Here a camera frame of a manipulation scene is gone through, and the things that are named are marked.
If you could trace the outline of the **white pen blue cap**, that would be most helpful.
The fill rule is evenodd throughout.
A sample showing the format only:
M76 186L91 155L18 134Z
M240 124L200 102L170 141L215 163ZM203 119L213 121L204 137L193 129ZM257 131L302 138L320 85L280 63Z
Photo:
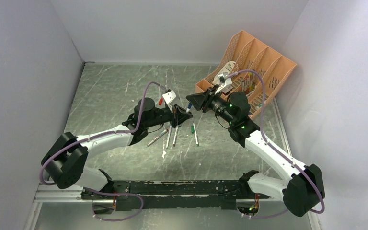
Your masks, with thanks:
M189 103L185 112L189 113L191 108L192 108L192 103Z

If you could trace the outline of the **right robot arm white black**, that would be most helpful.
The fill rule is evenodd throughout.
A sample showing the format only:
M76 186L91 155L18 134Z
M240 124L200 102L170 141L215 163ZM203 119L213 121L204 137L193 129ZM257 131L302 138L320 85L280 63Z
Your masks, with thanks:
M276 179L256 171L244 175L244 182L239 186L244 198L263 194L281 200L287 211L297 217L309 211L317 214L325 211L325 191L320 168L315 164L304 164L273 143L262 127L249 117L251 107L244 93L235 92L228 100L223 100L216 93L216 88L211 87L204 92L188 95L186 99L197 111L205 113L211 110L228 122L230 137L256 153L280 176Z

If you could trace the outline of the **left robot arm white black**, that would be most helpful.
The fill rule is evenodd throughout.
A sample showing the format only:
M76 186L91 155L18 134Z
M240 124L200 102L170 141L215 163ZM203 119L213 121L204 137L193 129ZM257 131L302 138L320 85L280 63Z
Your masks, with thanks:
M114 181L101 169L87 167L89 157L106 151L132 146L148 135L148 129L170 123L177 127L191 119L192 113L174 104L157 108L153 99L140 100L126 121L96 134L76 136L63 133L41 161L42 170L59 189L78 185L93 189L101 199L108 199L116 191Z

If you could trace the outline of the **white pen green end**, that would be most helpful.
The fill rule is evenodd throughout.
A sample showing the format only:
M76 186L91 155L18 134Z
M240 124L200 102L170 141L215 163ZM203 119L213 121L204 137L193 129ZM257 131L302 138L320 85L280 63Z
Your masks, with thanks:
M195 136L196 146L199 147L199 140L198 140L198 135L197 135L196 126L195 126L194 122L192 124L192 129L193 129L193 133L194 133L194 136Z

